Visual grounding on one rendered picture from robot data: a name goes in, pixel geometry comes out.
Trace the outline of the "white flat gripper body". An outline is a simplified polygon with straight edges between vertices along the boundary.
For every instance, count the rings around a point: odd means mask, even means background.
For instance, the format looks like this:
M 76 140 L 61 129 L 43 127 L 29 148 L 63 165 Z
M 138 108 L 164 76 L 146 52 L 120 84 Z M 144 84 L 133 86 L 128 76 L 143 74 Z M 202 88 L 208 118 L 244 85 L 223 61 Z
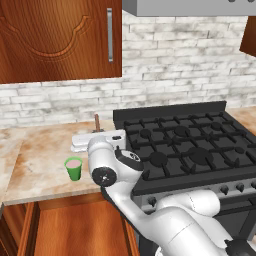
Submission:
M 72 152 L 84 152 L 88 148 L 89 141 L 97 136 L 110 136 L 112 131 L 96 132 L 88 134 L 79 134 L 72 137 L 71 151 Z

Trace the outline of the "green smoothie cup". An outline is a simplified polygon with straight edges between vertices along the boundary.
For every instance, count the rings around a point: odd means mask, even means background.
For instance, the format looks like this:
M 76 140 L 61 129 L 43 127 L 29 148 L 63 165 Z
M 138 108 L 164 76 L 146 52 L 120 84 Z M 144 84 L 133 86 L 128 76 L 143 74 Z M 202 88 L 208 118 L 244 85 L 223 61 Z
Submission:
M 76 156 L 66 159 L 64 166 L 72 181 L 78 181 L 81 178 L 82 159 Z

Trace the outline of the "open wooden drawer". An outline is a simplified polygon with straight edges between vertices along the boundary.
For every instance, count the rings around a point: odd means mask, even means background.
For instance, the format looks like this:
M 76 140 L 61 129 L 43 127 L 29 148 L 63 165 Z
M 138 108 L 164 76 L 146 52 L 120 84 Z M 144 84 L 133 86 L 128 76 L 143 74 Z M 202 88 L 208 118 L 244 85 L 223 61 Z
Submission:
M 140 256 L 132 227 L 99 193 L 30 202 L 17 256 Z

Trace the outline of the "wooden cupboard door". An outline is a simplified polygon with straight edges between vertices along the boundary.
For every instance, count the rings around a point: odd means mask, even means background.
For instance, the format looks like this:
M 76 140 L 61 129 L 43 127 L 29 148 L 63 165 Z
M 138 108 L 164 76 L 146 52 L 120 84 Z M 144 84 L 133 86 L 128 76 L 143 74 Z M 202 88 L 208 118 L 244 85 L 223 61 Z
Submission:
M 0 0 L 0 84 L 121 75 L 122 0 Z

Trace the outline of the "black gas range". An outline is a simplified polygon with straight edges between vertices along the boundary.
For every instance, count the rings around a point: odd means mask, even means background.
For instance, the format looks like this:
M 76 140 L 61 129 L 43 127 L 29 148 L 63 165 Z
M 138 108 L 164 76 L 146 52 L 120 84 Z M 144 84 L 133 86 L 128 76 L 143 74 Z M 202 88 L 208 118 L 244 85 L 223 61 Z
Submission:
M 126 132 L 126 148 L 143 162 L 144 172 L 132 200 L 146 214 L 162 198 L 210 189 L 220 199 L 215 219 L 233 238 L 256 235 L 256 135 L 226 111 L 224 101 L 113 112 L 117 129 Z M 236 189 L 244 184 L 241 193 Z M 227 185 L 228 194 L 220 191 Z M 154 207 L 148 203 L 155 197 Z

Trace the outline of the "wooden base cabinet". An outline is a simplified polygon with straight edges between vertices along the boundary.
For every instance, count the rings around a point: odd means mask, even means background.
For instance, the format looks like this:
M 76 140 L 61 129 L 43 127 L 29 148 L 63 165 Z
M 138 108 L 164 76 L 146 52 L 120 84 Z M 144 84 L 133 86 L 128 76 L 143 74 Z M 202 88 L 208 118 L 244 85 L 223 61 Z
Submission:
M 25 214 L 23 204 L 3 207 L 0 216 L 0 256 L 17 256 Z

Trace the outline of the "grey range hood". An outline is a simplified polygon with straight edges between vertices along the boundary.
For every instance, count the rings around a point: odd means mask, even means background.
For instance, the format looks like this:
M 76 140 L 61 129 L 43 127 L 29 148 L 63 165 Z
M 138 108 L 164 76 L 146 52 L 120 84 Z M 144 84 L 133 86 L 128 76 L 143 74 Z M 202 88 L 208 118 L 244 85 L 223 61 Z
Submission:
M 122 0 L 136 17 L 256 16 L 256 0 Z

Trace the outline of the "dark wooden wall cupboard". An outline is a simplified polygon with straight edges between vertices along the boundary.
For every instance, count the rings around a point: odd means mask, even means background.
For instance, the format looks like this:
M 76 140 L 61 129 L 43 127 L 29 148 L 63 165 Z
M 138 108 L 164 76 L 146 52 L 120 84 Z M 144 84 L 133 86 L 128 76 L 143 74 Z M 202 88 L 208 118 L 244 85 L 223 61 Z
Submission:
M 249 16 L 240 45 L 240 51 L 256 57 L 256 16 Z

